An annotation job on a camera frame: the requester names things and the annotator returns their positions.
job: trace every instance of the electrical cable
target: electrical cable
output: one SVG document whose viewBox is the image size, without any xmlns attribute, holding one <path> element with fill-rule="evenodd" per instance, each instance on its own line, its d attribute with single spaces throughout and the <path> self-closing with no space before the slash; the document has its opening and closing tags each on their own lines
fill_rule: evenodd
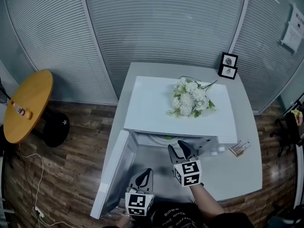
<svg viewBox="0 0 304 228">
<path fill-rule="evenodd" d="M 19 150 L 20 150 L 20 154 L 21 154 L 21 155 L 22 155 L 22 157 L 24 157 L 24 158 L 28 158 L 28 157 L 31 157 L 31 156 L 37 155 L 37 156 L 39 156 L 39 157 L 40 157 L 40 159 L 41 159 L 41 161 L 42 161 L 42 173 L 41 173 L 41 178 L 40 178 L 40 181 L 39 181 L 39 183 L 38 183 L 38 188 L 37 188 L 37 193 L 36 193 L 36 201 L 35 201 L 35 206 L 34 206 L 34 207 L 36 207 L 36 206 L 37 206 L 37 197 L 38 197 L 39 187 L 40 187 L 40 183 L 41 183 L 41 180 L 42 180 L 42 175 L 43 175 L 43 159 L 42 159 L 42 157 L 41 157 L 40 155 L 38 155 L 37 153 L 30 154 L 30 155 L 28 155 L 28 156 L 24 156 L 24 155 L 22 154 L 22 152 L 21 152 L 20 143 L 19 143 Z"/>
<path fill-rule="evenodd" d="M 272 205 L 272 203 L 268 203 L 268 204 L 263 208 L 263 210 L 262 210 L 262 212 L 261 212 L 261 214 L 260 214 L 260 219 L 259 219 L 259 221 L 258 221 L 257 228 L 259 228 L 259 226 L 260 226 L 260 222 L 261 222 L 261 218 L 262 218 L 262 214 L 263 214 L 264 210 L 265 210 L 267 207 L 269 207 L 270 205 Z"/>
<path fill-rule="evenodd" d="M 28 184 L 28 187 L 29 187 L 29 190 L 30 190 L 30 195 L 31 195 L 31 200 L 32 200 L 32 205 L 34 207 L 34 201 L 33 201 L 33 192 L 32 192 L 32 188 L 30 187 L 30 184 L 29 184 L 29 181 L 28 181 L 28 175 L 27 175 L 27 170 L 25 168 L 25 163 L 24 163 L 24 160 L 22 159 L 22 163 L 23 163 L 23 169 L 24 169 L 24 173 L 25 173 L 25 180 L 27 181 L 27 184 Z M 36 226 L 37 222 L 38 222 L 38 216 L 37 214 L 35 214 L 36 216 L 36 222 L 35 224 L 33 225 L 33 228 Z"/>
<path fill-rule="evenodd" d="M 39 183 L 38 183 L 38 188 L 37 188 L 37 193 L 36 193 L 35 206 L 33 206 L 33 208 L 32 208 L 32 209 L 33 209 L 33 212 L 34 212 L 34 215 L 36 216 L 36 218 L 37 218 L 37 220 L 38 220 L 39 227 L 40 227 L 40 223 L 41 223 L 42 225 L 44 225 L 45 227 L 51 227 L 51 226 L 53 226 L 53 225 L 63 223 L 63 224 L 66 224 L 67 226 L 69 226 L 69 227 L 71 227 L 71 228 L 74 228 L 73 226 L 70 226 L 70 225 L 68 225 L 67 223 L 63 222 L 63 221 L 61 221 L 61 222 L 56 222 L 56 223 L 50 225 L 50 224 L 46 223 L 45 221 L 43 221 L 42 218 L 41 218 L 41 216 L 39 216 L 40 219 L 38 218 L 37 211 L 35 212 L 34 208 L 37 207 L 37 198 L 38 198 L 38 193 L 39 193 L 39 187 L 40 187 L 40 183 L 41 183 L 42 176 L 43 176 L 43 171 L 44 171 L 43 159 L 42 159 L 42 157 L 41 157 L 39 154 L 37 154 L 37 153 L 30 154 L 30 155 L 28 155 L 28 156 L 24 156 L 24 155 L 22 154 L 22 152 L 21 152 L 20 143 L 19 143 L 19 150 L 20 150 L 21 156 L 24 157 L 24 158 L 28 158 L 28 157 L 37 155 L 37 156 L 39 156 L 40 159 L 41 159 L 41 163 L 42 163 L 42 173 L 41 173 L 40 181 L 39 181 Z"/>
</svg>

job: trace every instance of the cabinet door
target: cabinet door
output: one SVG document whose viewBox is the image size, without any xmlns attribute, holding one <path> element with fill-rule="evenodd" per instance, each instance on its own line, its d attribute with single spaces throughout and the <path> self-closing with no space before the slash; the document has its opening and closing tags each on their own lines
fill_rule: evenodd
<svg viewBox="0 0 304 228">
<path fill-rule="evenodd" d="M 113 148 L 106 169 L 103 170 L 99 190 L 97 192 L 91 216 L 98 219 L 116 207 L 123 189 L 129 183 L 128 171 L 136 156 L 137 145 L 126 130 L 121 130 Z"/>
</svg>

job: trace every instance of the small box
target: small box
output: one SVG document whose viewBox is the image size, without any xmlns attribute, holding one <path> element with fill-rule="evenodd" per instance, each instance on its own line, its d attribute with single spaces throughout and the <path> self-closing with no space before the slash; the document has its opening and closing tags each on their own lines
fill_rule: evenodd
<svg viewBox="0 0 304 228">
<path fill-rule="evenodd" d="M 200 160 L 174 165 L 174 176 L 182 187 L 201 183 Z"/>
<path fill-rule="evenodd" d="M 153 204 L 154 195 L 125 193 L 125 209 L 128 215 L 147 216 L 148 210 Z"/>
</svg>

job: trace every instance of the picture frame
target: picture frame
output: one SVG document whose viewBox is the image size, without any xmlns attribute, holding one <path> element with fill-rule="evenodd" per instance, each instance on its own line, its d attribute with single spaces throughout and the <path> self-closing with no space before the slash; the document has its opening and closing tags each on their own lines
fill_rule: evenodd
<svg viewBox="0 0 304 228">
<path fill-rule="evenodd" d="M 230 67 L 231 66 L 232 67 L 236 67 L 237 60 L 238 60 L 238 56 L 237 55 L 223 52 L 220 64 L 221 65 L 230 66 Z"/>
<path fill-rule="evenodd" d="M 231 66 L 222 64 L 219 67 L 218 76 L 224 77 L 224 78 L 235 79 L 235 77 L 237 75 L 237 71 L 238 71 L 237 67 L 233 67 L 233 66 L 231 67 Z"/>
</svg>

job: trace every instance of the paper sign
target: paper sign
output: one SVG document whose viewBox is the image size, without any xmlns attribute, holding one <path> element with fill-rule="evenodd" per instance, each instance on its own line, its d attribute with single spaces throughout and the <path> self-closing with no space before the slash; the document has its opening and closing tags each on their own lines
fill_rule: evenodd
<svg viewBox="0 0 304 228">
<path fill-rule="evenodd" d="M 304 16 L 300 10 L 293 5 L 293 13 L 290 18 L 290 24 L 296 29 L 296 31 L 303 36 L 304 35 Z"/>
<path fill-rule="evenodd" d="M 289 46 L 293 51 L 297 51 L 302 40 L 302 36 L 298 31 L 289 23 L 284 39 L 281 40 L 282 44 Z"/>
</svg>

